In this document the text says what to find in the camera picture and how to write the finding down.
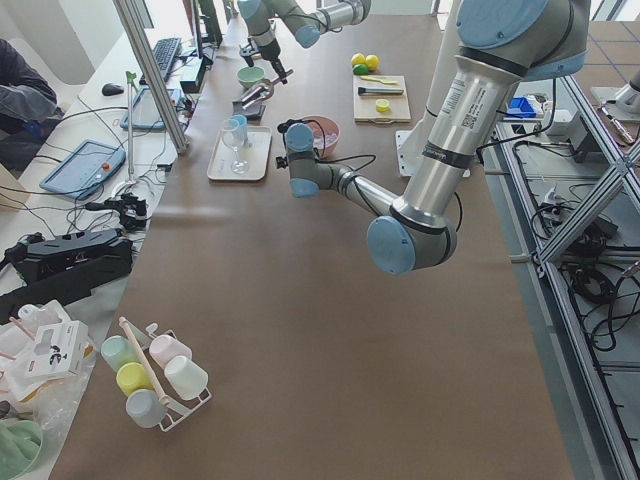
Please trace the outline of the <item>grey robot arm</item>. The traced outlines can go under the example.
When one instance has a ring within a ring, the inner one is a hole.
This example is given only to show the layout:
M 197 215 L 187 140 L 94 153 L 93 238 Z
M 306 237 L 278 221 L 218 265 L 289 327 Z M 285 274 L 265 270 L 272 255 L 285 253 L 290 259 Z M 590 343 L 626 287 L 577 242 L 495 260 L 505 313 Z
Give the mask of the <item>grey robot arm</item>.
M 246 0 L 237 7 L 244 20 L 250 45 L 257 48 L 263 60 L 268 61 L 279 80 L 287 83 L 288 74 L 280 61 L 281 49 L 271 28 L 271 19 L 279 18 L 303 48 L 310 48 L 328 31 L 362 23 L 369 15 L 370 1 L 338 1 L 305 13 L 297 1 Z
M 464 171 L 486 144 L 522 81 L 563 77 L 586 55 L 587 1 L 463 1 L 455 17 L 457 72 L 404 193 L 319 160 L 311 128 L 291 124 L 284 156 L 295 197 L 335 190 L 375 214 L 367 248 L 375 265 L 403 274 L 445 262 L 457 234 L 444 212 Z

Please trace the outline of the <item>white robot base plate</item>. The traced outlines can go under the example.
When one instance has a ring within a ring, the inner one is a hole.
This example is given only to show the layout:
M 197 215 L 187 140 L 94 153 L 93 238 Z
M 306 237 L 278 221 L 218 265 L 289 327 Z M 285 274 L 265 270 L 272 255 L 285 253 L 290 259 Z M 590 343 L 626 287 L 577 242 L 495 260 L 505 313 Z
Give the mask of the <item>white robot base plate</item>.
M 411 177 L 422 164 L 428 133 L 429 130 L 424 130 L 419 125 L 412 130 L 395 132 L 397 164 L 402 177 Z

